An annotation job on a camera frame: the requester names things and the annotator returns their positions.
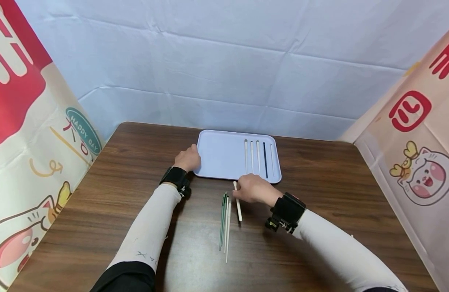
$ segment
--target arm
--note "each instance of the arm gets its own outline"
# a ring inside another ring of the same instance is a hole
[[[246,202],[261,202],[273,207],[283,194],[256,175],[241,176],[233,196]],[[293,236],[303,240],[328,267],[353,291],[391,287],[406,291],[401,281],[371,251],[349,234],[319,215],[305,210]]]
[[[197,145],[176,156],[175,167],[189,172],[200,166]],[[172,212],[180,202],[177,186],[164,182],[156,188],[130,226],[119,251],[91,292],[154,291],[154,276]]]

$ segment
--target pink cartoon cat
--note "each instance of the pink cartoon cat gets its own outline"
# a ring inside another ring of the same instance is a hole
[[[398,177],[398,184],[412,202],[421,206],[435,204],[449,191],[449,157],[422,147],[417,151],[408,141],[403,151],[406,160],[395,164],[390,175]]]
[[[37,207],[0,221],[1,291],[15,280],[70,196],[70,184],[66,181],[56,204],[48,196]]]

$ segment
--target green chopstick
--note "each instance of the green chopstick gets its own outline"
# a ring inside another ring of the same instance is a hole
[[[228,192],[223,195],[223,201],[221,203],[221,229],[219,231],[219,250],[221,251],[221,246],[223,246],[223,224],[224,224],[224,202],[226,201],[226,196]]]

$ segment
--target teal circle badge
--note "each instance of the teal circle badge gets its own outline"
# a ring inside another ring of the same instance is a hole
[[[96,156],[99,155],[101,152],[101,141],[99,140],[98,135],[96,135],[95,129],[90,122],[76,108],[68,107],[65,110],[65,113],[72,123],[73,128],[77,130],[89,150]]]

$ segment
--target hand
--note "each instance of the hand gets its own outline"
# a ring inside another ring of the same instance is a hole
[[[283,193],[274,188],[269,182],[258,175],[246,174],[239,178],[237,191],[232,192],[233,197],[248,203],[264,203],[274,207]]]
[[[181,151],[174,160],[173,167],[179,167],[189,172],[200,167],[202,159],[198,154],[197,145],[192,144],[187,150]]]

